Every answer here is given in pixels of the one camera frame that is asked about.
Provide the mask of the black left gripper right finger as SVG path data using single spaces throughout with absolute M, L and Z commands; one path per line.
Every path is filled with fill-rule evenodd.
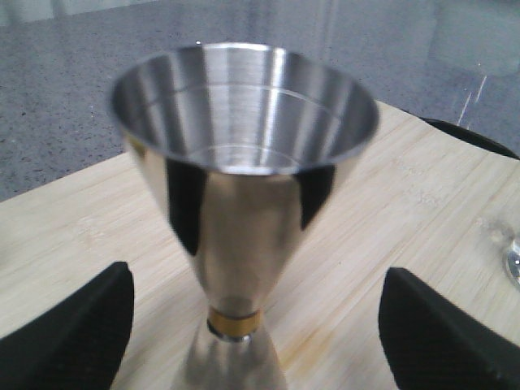
M 519 387 L 519 347 L 405 268 L 385 275 L 378 324 L 399 389 Z

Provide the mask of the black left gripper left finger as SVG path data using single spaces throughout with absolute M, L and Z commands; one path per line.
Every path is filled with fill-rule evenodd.
M 1 339 L 3 389 L 108 389 L 127 348 L 134 283 L 114 262 L 52 309 Z

